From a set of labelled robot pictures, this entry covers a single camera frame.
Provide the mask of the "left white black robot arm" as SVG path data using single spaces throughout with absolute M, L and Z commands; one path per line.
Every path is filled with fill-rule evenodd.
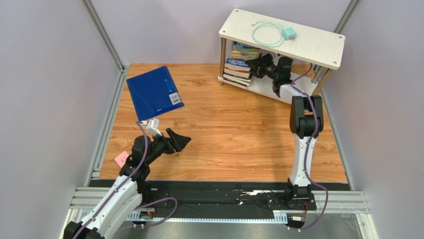
M 163 154 L 181 152 L 192 140 L 170 128 L 166 132 L 167 136 L 159 133 L 152 138 L 143 132 L 134 140 L 111 188 L 84 218 L 65 226 L 65 239 L 110 239 L 132 211 L 154 204 L 151 184 L 146 181 L 150 164 Z

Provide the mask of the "orange 78-storey treehouse book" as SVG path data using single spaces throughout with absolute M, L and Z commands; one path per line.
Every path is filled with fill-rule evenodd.
M 251 79 L 251 73 L 249 71 L 237 71 L 237 70 L 225 68 L 224 74 L 231 75 L 241 79 L 247 79 L 247 80 Z

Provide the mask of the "blue treehouse book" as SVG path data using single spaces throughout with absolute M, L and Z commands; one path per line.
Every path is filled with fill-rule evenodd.
M 257 47 L 235 42 L 225 61 L 225 67 L 236 71 L 250 71 L 250 67 L 245 62 L 257 59 L 259 54 L 260 49 Z

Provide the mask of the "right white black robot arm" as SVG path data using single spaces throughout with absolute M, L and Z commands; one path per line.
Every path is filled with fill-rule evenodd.
M 291 78 L 292 62 L 289 57 L 280 57 L 274 63 L 273 56 L 266 54 L 245 63 L 256 78 L 267 76 L 272 79 L 272 90 L 276 96 L 281 98 L 287 91 L 292 94 L 289 126 L 295 139 L 295 154 L 284 196 L 287 201 L 307 201 L 312 195 L 310 167 L 313 150 L 323 130 L 322 98 L 310 95 L 296 86 L 300 77 Z

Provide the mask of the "blue file folder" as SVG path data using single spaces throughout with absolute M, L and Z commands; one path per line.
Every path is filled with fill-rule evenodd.
M 167 66 L 129 78 L 126 82 L 139 121 L 184 106 Z

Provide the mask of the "three days to see book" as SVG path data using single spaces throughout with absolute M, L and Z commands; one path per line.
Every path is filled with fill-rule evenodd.
M 227 81 L 232 81 L 245 86 L 248 86 L 251 83 L 251 79 L 239 78 L 228 74 L 223 74 L 223 78 Z

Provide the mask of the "nineteen eighty-four book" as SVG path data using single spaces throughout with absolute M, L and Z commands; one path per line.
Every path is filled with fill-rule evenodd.
M 247 87 L 248 87 L 248 85 L 245 85 L 245 84 L 242 84 L 242 83 L 239 83 L 239 82 L 235 82 L 233 80 L 226 79 L 226 78 L 222 79 L 222 82 L 226 83 L 226 84 L 233 85 L 233 86 L 237 86 L 237 87 L 242 88 L 242 89 L 247 89 Z

